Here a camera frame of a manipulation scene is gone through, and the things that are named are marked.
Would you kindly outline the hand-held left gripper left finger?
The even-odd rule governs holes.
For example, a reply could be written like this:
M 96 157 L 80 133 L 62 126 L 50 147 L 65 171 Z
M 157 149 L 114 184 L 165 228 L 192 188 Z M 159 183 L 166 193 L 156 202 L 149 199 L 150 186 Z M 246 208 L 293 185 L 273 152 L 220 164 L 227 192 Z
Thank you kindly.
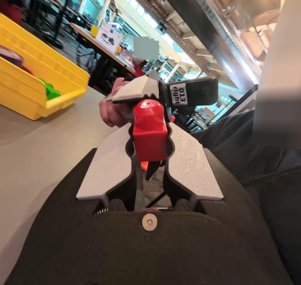
M 108 208 L 113 199 L 120 199 L 126 209 L 135 208 L 137 176 L 132 131 L 133 125 L 127 123 L 100 144 L 77 192 L 77 200 L 99 200 Z

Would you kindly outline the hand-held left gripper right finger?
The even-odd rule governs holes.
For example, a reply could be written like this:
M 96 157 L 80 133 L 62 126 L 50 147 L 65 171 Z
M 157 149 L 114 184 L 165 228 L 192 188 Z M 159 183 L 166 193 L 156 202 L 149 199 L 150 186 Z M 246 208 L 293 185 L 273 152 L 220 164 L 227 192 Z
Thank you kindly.
M 205 209 L 206 204 L 224 205 L 224 195 L 203 146 L 174 123 L 168 123 L 168 140 L 163 189 L 174 209 L 186 200 L 191 209 Z

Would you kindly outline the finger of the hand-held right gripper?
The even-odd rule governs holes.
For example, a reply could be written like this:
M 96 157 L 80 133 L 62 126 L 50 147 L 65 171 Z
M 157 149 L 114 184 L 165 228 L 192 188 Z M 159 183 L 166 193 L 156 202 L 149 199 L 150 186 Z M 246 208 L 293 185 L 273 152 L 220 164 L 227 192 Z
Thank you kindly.
M 145 99 L 153 99 L 163 103 L 163 90 L 160 75 L 148 73 L 134 78 L 122 86 L 113 96 L 106 97 L 112 103 L 139 103 Z

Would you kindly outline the red toy block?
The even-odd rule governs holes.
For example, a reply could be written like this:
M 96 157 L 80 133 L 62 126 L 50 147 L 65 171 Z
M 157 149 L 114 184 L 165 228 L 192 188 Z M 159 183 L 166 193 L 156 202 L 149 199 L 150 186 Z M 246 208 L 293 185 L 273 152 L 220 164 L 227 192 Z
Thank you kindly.
M 158 162 L 167 159 L 168 129 L 164 107 L 158 101 L 145 99 L 133 110 L 133 142 L 139 162 Z

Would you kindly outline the person's right hand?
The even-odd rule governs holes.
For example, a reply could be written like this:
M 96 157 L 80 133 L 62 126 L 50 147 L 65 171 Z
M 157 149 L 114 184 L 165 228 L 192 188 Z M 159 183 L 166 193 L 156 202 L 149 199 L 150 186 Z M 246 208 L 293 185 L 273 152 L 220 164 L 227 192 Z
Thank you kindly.
M 133 123 L 131 117 L 133 117 L 132 111 L 134 103 L 113 104 L 111 101 L 108 101 L 109 98 L 116 95 L 118 91 L 128 83 L 129 81 L 125 81 L 124 78 L 117 78 L 111 93 L 99 102 L 100 116 L 103 122 L 109 127 L 117 126 L 121 128 L 127 123 Z

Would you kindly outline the long wooden table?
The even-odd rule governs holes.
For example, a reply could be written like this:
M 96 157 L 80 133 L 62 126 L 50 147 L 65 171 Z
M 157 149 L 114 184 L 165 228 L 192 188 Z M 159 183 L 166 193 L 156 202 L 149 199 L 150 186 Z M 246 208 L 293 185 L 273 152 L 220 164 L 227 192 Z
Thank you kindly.
M 128 73 L 134 75 L 134 66 L 128 64 L 120 55 L 116 55 L 110 50 L 108 50 L 106 47 L 104 47 L 99 41 L 96 40 L 96 38 L 92 37 L 91 32 L 89 30 L 74 23 L 71 23 L 70 26 L 73 30 L 77 31 L 81 36 L 83 36 L 87 41 L 89 41 L 93 45 L 93 48 L 99 51 L 99 54 L 108 61 L 110 61 L 112 65 L 120 66 L 121 69 L 126 69 Z

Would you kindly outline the white cardboard box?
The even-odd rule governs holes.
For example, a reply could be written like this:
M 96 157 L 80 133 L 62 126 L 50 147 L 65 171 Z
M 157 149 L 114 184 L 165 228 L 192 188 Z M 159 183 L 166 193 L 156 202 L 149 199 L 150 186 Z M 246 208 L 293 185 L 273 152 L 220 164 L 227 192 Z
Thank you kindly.
M 96 41 L 111 53 L 116 54 L 123 40 L 122 30 L 123 28 L 119 23 L 103 22 L 96 35 Z

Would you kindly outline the person's dark clothing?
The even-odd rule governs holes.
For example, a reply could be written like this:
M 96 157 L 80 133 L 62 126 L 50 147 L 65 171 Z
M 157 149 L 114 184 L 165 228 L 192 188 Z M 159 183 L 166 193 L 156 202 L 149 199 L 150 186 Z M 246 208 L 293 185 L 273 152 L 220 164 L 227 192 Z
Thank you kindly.
M 301 151 L 253 144 L 255 110 L 224 117 L 191 133 L 259 206 L 294 284 L 301 284 Z

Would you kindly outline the green toy block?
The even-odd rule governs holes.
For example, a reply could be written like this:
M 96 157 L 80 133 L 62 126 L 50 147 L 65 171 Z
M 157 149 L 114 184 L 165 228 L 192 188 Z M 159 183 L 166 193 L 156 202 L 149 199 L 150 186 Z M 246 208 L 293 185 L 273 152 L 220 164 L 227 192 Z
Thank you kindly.
M 56 90 L 52 84 L 47 83 L 42 78 L 37 78 L 37 79 L 42 81 L 45 85 L 47 100 L 52 100 L 61 96 L 61 92 L 59 90 Z

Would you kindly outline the yellow plastic bin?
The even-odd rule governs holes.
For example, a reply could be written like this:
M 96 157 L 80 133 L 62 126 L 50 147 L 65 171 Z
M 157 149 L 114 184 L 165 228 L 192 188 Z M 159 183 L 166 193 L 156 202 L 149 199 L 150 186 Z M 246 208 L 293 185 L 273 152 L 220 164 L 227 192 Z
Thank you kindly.
M 5 15 L 0 16 L 0 43 L 23 57 L 18 68 L 1 58 L 0 103 L 31 119 L 62 110 L 83 97 L 89 74 Z M 61 92 L 47 100 L 42 78 Z

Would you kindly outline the purple tape roll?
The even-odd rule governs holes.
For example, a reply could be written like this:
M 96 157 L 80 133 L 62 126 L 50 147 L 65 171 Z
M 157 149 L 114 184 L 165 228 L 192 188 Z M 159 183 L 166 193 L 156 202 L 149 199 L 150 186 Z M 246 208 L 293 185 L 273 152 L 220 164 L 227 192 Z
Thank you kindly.
M 22 56 L 14 52 L 13 50 L 0 45 L 0 57 L 9 61 L 13 65 L 17 66 L 18 68 L 23 67 L 24 59 Z

